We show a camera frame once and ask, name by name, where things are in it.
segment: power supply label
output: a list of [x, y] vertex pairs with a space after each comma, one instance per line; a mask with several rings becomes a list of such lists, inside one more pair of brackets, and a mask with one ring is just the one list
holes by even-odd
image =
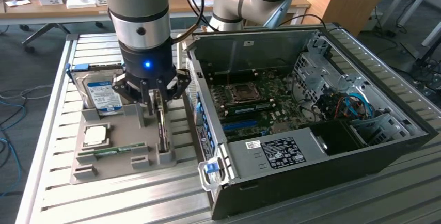
[[293, 137], [260, 143], [272, 169], [306, 162]]
[[116, 111], [121, 108], [121, 99], [113, 91], [109, 81], [91, 82], [87, 86], [96, 109], [100, 111]]

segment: motherboard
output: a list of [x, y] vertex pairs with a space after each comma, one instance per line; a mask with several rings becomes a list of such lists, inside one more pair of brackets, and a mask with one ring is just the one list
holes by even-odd
[[210, 86], [230, 142], [295, 130], [311, 122], [291, 96], [287, 76], [275, 69], [255, 71], [252, 76], [252, 80], [244, 82], [238, 77], [227, 77], [223, 84]]

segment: aluminum workbench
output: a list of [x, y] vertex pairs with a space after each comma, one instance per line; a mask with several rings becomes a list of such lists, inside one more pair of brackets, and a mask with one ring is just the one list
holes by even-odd
[[[345, 31], [334, 30], [333, 34], [440, 131], [440, 109]], [[174, 56], [182, 61], [180, 45]], [[333, 60], [342, 69], [350, 68], [343, 58]], [[80, 35], [65, 42], [16, 223], [432, 223], [441, 219], [438, 135], [381, 173], [211, 221], [182, 101], [170, 107], [178, 165], [69, 185], [81, 100], [64, 75], [64, 65], [105, 61], [120, 61], [115, 34]]]

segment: screw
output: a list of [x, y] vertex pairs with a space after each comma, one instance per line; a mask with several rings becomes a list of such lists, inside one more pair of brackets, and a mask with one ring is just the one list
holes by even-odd
[[146, 29], [143, 28], [143, 27], [140, 27], [140, 28], [138, 28], [136, 29], [136, 33], [138, 33], [138, 35], [144, 35], [146, 34]]

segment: green circuit board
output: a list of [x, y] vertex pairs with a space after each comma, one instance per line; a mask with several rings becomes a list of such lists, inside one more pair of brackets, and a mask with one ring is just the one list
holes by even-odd
[[[262, 135], [286, 132], [298, 129], [299, 125], [310, 122], [299, 110], [299, 106], [291, 97], [287, 90], [286, 75], [279, 75], [275, 70], [266, 70], [259, 72], [259, 76], [251, 82], [242, 82], [235, 84], [211, 85], [211, 96], [214, 105], [218, 111], [220, 123], [223, 125], [250, 122], [255, 125], [224, 129], [228, 141], [255, 138]], [[246, 93], [239, 96], [242, 99], [260, 100], [262, 103], [251, 104], [250, 102], [234, 103], [234, 87], [246, 89]], [[271, 104], [270, 109], [258, 109], [250, 106], [263, 106]], [[240, 113], [235, 115], [231, 109], [240, 109]]]

